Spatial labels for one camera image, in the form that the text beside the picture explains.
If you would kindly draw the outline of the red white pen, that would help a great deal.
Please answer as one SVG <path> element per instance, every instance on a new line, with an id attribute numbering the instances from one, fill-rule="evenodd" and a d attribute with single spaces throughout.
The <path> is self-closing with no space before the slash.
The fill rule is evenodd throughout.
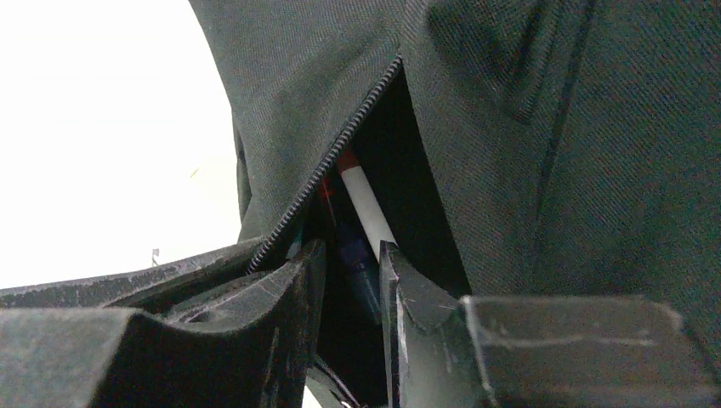
<path id="1" fill-rule="evenodd" d="M 337 169 L 375 258 L 379 261 L 381 242 L 396 243 L 388 220 L 361 164 L 350 148 L 345 149 L 338 158 Z"/>

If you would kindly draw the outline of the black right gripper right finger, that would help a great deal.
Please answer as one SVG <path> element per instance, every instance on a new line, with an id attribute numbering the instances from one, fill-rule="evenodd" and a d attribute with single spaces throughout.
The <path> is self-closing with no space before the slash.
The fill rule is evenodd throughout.
<path id="1" fill-rule="evenodd" d="M 452 297 L 380 245 L 392 407 L 717 407 L 680 314 L 641 297 Z"/>

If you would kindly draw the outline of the dark blue pen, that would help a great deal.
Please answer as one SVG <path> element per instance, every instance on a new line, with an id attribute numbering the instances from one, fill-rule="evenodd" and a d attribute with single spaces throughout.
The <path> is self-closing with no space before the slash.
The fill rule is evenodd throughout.
<path id="1" fill-rule="evenodd" d="M 346 279 L 367 319 L 374 325 L 382 321 L 379 294 L 378 261 L 366 238 L 353 224 L 341 223 L 336 233 L 339 257 L 346 268 Z"/>

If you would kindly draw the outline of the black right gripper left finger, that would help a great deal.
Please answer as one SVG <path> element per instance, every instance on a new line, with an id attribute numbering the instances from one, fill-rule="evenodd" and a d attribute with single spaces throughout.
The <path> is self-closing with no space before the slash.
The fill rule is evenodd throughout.
<path id="1" fill-rule="evenodd" d="M 299 407 L 326 246 L 199 315 L 1 314 L 4 407 Z"/>

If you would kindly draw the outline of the green white glue stick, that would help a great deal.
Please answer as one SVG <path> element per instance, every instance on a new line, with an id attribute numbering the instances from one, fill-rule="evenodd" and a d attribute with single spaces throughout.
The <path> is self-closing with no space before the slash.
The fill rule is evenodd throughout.
<path id="1" fill-rule="evenodd" d="M 304 239 L 304 228 L 301 227 L 298 230 L 298 233 L 294 236 L 290 246 L 287 250 L 286 259 L 291 260 L 295 258 L 301 251 L 303 246 L 303 239 Z"/>

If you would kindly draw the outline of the red orange clear pen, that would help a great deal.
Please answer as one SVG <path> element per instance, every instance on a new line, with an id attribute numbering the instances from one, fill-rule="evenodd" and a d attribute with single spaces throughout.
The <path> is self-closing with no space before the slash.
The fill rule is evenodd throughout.
<path id="1" fill-rule="evenodd" d="M 335 230 L 338 225 L 337 217 L 333 205 L 334 190 L 332 182 L 328 177 L 325 177 L 318 188 L 319 201 L 323 209 L 324 218 L 326 224 L 330 230 Z"/>

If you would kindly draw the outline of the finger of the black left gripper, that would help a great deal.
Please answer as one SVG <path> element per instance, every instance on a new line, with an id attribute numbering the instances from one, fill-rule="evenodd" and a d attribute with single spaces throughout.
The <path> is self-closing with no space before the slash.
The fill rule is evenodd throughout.
<path id="1" fill-rule="evenodd" d="M 114 314 L 129 309 L 200 315 L 267 275 L 247 272 L 259 246 L 259 239 L 251 239 L 148 269 L 2 289 L 1 314 Z"/>

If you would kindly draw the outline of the black student backpack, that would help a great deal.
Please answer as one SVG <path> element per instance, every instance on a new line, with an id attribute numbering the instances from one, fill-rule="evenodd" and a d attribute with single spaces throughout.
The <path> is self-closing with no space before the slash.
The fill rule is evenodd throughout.
<path id="1" fill-rule="evenodd" d="M 374 325 L 338 252 L 341 223 L 366 238 L 337 169 L 347 148 L 394 244 L 452 297 L 663 304 L 720 380 L 719 2 L 191 7 L 230 103 L 239 240 L 260 240 L 247 272 L 287 260 L 301 227 L 302 248 L 326 246 L 304 388 L 392 407 L 379 261 Z"/>

